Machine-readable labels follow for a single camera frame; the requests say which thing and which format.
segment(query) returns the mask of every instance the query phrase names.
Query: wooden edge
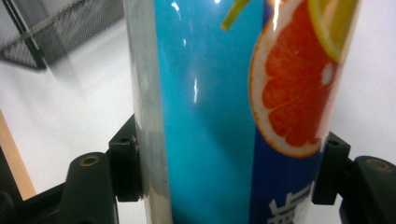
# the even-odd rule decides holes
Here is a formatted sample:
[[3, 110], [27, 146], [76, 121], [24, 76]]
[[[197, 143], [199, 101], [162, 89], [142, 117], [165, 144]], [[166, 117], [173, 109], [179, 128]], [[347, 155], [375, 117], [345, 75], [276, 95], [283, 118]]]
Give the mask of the wooden edge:
[[6, 120], [0, 109], [0, 146], [3, 149], [4, 156], [6, 157], [9, 169], [14, 176], [17, 183], [18, 190], [20, 191], [23, 200], [27, 200], [35, 196], [35, 187], [32, 180], [27, 173], [26, 167], [15, 145], [11, 132], [7, 126]]

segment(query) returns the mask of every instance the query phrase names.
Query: white surface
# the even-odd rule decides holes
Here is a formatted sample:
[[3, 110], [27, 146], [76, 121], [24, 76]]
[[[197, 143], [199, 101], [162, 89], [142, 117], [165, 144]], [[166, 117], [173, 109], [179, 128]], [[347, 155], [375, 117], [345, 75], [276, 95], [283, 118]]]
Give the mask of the white surface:
[[[394, 0], [361, 5], [332, 123], [332, 131], [352, 145], [350, 158], [396, 163], [394, 11]], [[134, 111], [131, 88], [124, 21], [49, 71], [0, 63], [0, 108], [38, 192], [64, 182], [75, 157], [107, 150]], [[341, 223], [339, 203], [311, 206], [306, 223]], [[145, 222], [142, 202], [120, 207], [120, 223]]]

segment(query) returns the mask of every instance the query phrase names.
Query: lemon slice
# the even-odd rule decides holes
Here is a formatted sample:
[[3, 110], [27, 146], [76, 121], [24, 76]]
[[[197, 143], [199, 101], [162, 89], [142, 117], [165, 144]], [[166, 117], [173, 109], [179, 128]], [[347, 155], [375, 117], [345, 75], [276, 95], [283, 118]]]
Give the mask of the lemon slice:
[[308, 0], [309, 16], [320, 45], [337, 62], [345, 45], [359, 0]]

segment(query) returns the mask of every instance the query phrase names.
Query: bottle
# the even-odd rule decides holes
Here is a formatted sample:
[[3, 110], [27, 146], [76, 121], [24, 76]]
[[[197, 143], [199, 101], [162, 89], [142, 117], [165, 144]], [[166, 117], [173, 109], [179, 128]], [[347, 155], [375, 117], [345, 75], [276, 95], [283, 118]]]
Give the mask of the bottle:
[[357, 4], [126, 1], [148, 222], [304, 222]]

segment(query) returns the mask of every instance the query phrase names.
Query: orange slice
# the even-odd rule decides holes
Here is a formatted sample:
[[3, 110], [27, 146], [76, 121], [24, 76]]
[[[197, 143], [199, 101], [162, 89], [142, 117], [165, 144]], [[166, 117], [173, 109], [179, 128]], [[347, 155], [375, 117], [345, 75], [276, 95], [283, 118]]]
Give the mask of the orange slice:
[[267, 22], [255, 48], [250, 104], [265, 140], [284, 155], [304, 158], [326, 137], [338, 63], [319, 43], [306, 0], [286, 1], [277, 18]]

